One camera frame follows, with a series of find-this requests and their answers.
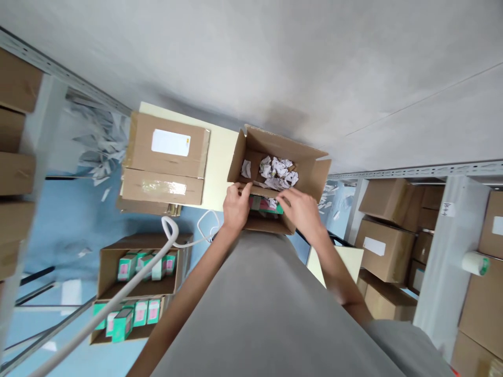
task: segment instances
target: crumpled paper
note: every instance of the crumpled paper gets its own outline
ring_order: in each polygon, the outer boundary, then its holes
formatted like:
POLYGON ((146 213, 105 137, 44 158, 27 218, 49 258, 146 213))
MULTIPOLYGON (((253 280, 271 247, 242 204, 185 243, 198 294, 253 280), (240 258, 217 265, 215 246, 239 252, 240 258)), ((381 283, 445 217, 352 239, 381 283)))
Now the crumpled paper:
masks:
POLYGON ((241 166, 241 175, 245 178, 252 177, 252 163, 250 161, 243 161, 243 165, 241 166))
POLYGON ((291 166, 293 166, 293 162, 290 160, 279 160, 276 157, 271 160, 270 156, 265 157, 260 162, 260 175, 266 181, 258 184, 265 189, 270 188, 276 191, 283 191, 295 186, 299 180, 299 174, 294 171, 289 172, 288 168, 291 166))
POLYGON ((278 206, 278 202, 274 198, 266 198, 267 201, 269 202, 269 208, 276 209, 278 206))

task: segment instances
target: open cardboard box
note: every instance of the open cardboard box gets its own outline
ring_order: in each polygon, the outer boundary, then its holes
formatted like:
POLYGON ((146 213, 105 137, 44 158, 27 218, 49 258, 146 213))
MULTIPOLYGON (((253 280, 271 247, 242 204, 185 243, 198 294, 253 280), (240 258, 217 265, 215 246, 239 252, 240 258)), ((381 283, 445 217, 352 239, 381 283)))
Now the open cardboard box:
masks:
MULTIPOLYGON (((158 297, 155 297, 155 296, 149 297, 149 299, 154 299, 154 298, 158 298, 158 297)), ((171 301, 171 296, 163 296, 161 298, 161 310, 159 313, 159 319, 164 314, 170 301, 171 301)), ((107 300, 104 300, 104 301, 97 300, 94 302, 94 305, 97 303, 107 304, 108 301, 107 300)), ((131 334, 129 334, 129 336, 127 337, 127 339, 125 341, 146 339, 150 336, 150 334, 152 333, 152 330, 154 329, 155 326, 156 326, 156 324, 133 327, 131 334)), ((91 333, 91 335, 89 336, 89 344, 97 345, 97 344, 112 343, 112 337, 107 337, 107 336, 105 336, 105 334, 106 334, 105 329, 94 330, 91 333)))
MULTIPOLYGON (((243 130, 239 131, 227 181, 240 182, 241 188, 247 182, 263 182, 259 168, 265 156, 292 161, 299 174, 295 188, 311 195, 317 203, 320 201, 332 160, 318 161, 318 158, 326 157, 328 153, 249 125, 246 125, 246 135, 243 130), (251 162, 251 179, 241 175, 244 160, 251 162)), ((278 191, 255 185, 251 187, 251 193, 273 198, 279 194, 278 191)), ((277 219, 263 218, 256 211, 250 211, 244 228, 286 235, 295 232, 295 225, 285 215, 279 215, 277 219)))
MULTIPOLYGON (((183 244, 192 240, 192 234, 181 234, 177 243, 183 244)), ((167 242, 163 233, 142 233, 123 238, 122 240, 101 249, 100 269, 98 272, 98 300, 110 300, 119 292, 126 282, 117 282, 119 259, 129 250, 160 250, 167 242)), ((174 294, 183 283, 190 266, 192 248, 177 249, 177 268, 174 275, 165 276, 160 281, 142 281, 128 295, 128 298, 164 296, 174 294)))

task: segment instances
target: person's right hand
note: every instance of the person's right hand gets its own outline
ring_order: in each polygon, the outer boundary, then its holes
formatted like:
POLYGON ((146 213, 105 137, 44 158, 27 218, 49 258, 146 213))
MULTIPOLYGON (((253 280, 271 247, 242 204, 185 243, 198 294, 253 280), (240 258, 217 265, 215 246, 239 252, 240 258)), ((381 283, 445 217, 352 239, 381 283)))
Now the person's right hand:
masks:
POLYGON ((327 235, 326 228, 321 222, 318 212, 318 204, 312 196, 291 187, 280 192, 276 200, 283 207, 285 215, 298 228, 300 233, 307 238, 310 244, 313 244, 320 236, 327 235))

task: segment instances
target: white label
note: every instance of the white label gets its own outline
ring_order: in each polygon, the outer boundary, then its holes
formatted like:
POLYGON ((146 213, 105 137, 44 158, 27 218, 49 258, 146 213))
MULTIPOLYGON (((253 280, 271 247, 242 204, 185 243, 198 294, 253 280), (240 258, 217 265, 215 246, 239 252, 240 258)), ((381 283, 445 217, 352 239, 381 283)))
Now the white label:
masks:
POLYGON ((152 136, 152 151, 176 154, 187 157, 190 149, 190 136, 175 134, 164 130, 154 130, 152 136))
POLYGON ((384 242, 369 237, 365 237, 363 247, 381 257, 384 255, 384 251, 386 250, 386 244, 384 242))
POLYGON ((414 276, 414 281, 412 283, 412 286, 418 290, 419 292, 421 291, 421 287, 423 286, 423 278, 424 278, 424 271, 421 269, 417 269, 415 271, 415 276, 414 276))
POLYGON ((161 303, 159 301, 150 301, 148 304, 149 309, 158 309, 161 303))
POLYGON ((448 217, 456 216, 456 207, 454 203, 443 202, 442 207, 440 207, 440 215, 448 217))
POLYGON ((503 236, 503 217, 495 216, 493 221, 493 233, 503 236))
POLYGON ((146 302, 139 302, 135 306, 136 310, 147 310, 147 308, 148 308, 148 303, 146 303, 146 302))

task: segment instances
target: small product box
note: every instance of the small product box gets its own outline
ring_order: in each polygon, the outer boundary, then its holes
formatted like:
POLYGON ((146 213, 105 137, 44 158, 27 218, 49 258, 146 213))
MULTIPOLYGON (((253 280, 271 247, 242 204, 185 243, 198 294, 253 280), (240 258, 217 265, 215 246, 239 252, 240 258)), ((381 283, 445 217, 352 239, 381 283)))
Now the small product box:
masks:
POLYGON ((119 259, 117 281, 129 281, 136 272, 136 254, 126 254, 119 259))
POLYGON ((151 253, 152 253, 152 250, 148 250, 148 249, 138 250, 138 252, 136 253, 136 255, 138 256, 137 263, 136 263, 136 273, 138 273, 145 266, 141 259, 151 253))
POLYGON ((163 264, 163 259, 166 256, 164 256, 159 262, 157 262, 154 267, 152 268, 152 280, 158 281, 164 278, 166 275, 166 265, 163 264))
POLYGON ((168 251, 162 259, 162 267, 165 270, 165 275, 172 276, 177 267, 177 252, 168 251))
MULTIPOLYGON (((154 256, 152 254, 149 254, 146 257, 143 257, 141 259, 141 262, 143 264, 143 266, 141 268, 143 268, 144 266, 149 264, 152 259, 154 259, 154 256)), ((152 278, 152 270, 147 272, 147 274, 143 277, 143 281, 149 281, 149 280, 151 280, 151 278, 152 278)))
MULTIPOLYGON (((106 303, 94 303, 93 315, 96 316, 105 306, 106 303)), ((96 330, 103 330, 105 327, 106 327, 106 319, 101 321, 101 323, 96 327, 96 330)))
POLYGON ((114 318, 115 316, 119 314, 119 311, 113 311, 113 312, 110 312, 106 318, 106 332, 105 332, 105 336, 112 336, 113 332, 114 332, 114 318))
POLYGON ((264 198, 263 196, 259 195, 250 195, 249 199, 249 204, 250 204, 250 209, 251 210, 257 210, 259 212, 268 212, 268 213, 275 213, 278 215, 283 214, 283 208, 281 205, 276 202, 275 199, 273 205, 267 200, 267 198, 264 198))
POLYGON ((133 327, 144 326, 147 324, 148 300, 139 300, 135 306, 135 318, 133 327))
POLYGON ((148 317, 147 325, 156 324, 159 322, 159 313, 161 309, 161 300, 154 298, 148 302, 148 317))
POLYGON ((136 306, 136 300, 129 300, 122 303, 122 309, 134 309, 136 306))
POLYGON ((121 342, 127 339, 133 329, 134 309, 122 309, 113 320, 112 343, 121 342))

